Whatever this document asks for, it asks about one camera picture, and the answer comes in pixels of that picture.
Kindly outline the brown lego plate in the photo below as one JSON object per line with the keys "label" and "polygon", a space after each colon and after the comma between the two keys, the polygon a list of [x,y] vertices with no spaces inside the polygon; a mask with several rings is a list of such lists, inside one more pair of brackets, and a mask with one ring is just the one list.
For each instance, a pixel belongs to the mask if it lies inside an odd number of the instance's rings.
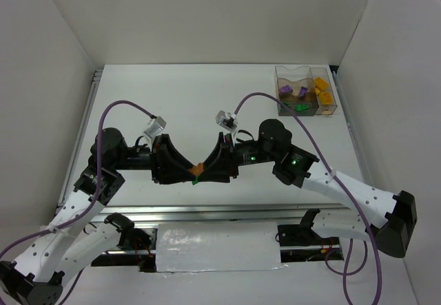
{"label": "brown lego plate", "polygon": [[194,176],[201,175],[205,170],[205,165],[203,162],[198,163],[197,165],[194,165],[189,169],[189,172],[192,173]]}

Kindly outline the green rounded lego brick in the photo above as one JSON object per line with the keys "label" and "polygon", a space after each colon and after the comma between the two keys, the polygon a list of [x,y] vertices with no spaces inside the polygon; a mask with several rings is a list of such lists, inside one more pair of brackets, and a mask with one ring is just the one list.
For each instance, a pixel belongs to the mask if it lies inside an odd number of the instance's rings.
{"label": "green rounded lego brick", "polygon": [[309,109],[309,105],[305,105],[305,104],[295,106],[295,110],[297,112],[302,112],[308,109]]}

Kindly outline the purple lego plate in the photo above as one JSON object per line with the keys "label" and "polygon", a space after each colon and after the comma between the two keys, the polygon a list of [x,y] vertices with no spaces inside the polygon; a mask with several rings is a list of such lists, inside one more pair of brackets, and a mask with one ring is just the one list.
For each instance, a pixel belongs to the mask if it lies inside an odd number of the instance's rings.
{"label": "purple lego plate", "polygon": [[301,87],[299,92],[298,92],[298,98],[304,98],[306,97],[306,95],[308,94],[309,89],[307,87]]}

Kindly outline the yellow striped lego brick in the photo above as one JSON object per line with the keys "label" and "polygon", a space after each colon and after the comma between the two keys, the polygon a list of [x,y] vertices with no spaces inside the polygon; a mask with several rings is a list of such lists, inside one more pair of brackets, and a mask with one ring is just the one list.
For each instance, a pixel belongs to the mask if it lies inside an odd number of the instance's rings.
{"label": "yellow striped lego brick", "polygon": [[316,87],[315,88],[315,93],[316,93],[317,96],[319,96],[319,95],[321,95],[323,93],[323,91],[320,88]]}

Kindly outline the yellow butterfly lego brick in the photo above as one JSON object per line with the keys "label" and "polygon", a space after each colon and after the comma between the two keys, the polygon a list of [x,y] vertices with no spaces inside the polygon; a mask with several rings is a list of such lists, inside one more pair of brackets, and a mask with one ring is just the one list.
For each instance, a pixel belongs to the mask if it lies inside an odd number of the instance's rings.
{"label": "yellow butterfly lego brick", "polygon": [[319,95],[319,99],[322,105],[333,105],[334,99],[331,93],[323,92]]}

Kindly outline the yellow rectangular lego brick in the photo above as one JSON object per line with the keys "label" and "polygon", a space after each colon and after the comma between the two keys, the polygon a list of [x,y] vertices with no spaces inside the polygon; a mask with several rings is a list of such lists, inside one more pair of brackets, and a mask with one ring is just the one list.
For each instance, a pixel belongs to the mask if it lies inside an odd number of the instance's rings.
{"label": "yellow rectangular lego brick", "polygon": [[321,91],[325,91],[329,87],[328,82],[326,82],[325,80],[323,80],[320,77],[315,78],[314,83],[315,83],[315,86],[317,88],[319,88]]}

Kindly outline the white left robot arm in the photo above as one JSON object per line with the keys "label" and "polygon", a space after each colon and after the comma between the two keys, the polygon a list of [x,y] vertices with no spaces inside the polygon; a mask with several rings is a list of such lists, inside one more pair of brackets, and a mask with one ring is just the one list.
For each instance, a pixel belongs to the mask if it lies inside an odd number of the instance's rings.
{"label": "white left robot arm", "polygon": [[32,244],[21,255],[1,262],[1,289],[19,304],[55,304],[72,277],[103,252],[149,251],[152,236],[121,213],[108,215],[85,238],[79,235],[125,182],[122,170],[148,170],[154,182],[172,185],[194,181],[193,167],[167,134],[130,147],[116,128],[99,132],[63,208],[45,230],[29,236]]}

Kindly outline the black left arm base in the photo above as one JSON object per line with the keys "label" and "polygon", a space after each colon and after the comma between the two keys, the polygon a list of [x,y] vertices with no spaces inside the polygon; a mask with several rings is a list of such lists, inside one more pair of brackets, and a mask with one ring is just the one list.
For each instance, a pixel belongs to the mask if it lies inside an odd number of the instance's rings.
{"label": "black left arm base", "polygon": [[133,238],[123,246],[104,251],[92,267],[131,267],[142,273],[155,273],[157,228],[135,228]]}

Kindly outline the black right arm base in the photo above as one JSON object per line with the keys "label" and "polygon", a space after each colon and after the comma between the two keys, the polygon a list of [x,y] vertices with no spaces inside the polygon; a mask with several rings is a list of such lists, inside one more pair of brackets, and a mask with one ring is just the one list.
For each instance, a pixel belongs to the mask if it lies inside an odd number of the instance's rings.
{"label": "black right arm base", "polygon": [[281,246],[319,246],[321,249],[340,244],[338,238],[322,238],[299,224],[279,224],[275,240]]}

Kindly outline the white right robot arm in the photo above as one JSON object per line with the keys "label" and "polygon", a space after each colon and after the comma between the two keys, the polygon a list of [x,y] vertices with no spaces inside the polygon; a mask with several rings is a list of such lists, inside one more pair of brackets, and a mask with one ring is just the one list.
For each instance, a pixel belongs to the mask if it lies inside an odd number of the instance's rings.
{"label": "white right robot arm", "polygon": [[293,145],[291,132],[277,119],[264,120],[258,138],[247,141],[236,139],[233,118],[220,117],[217,124],[228,134],[219,134],[195,181],[229,182],[239,167],[272,162],[272,173],[284,185],[319,193],[354,211],[354,218],[346,221],[350,238],[372,241],[391,257],[406,255],[418,221],[412,194],[382,191],[327,167],[322,158]]}

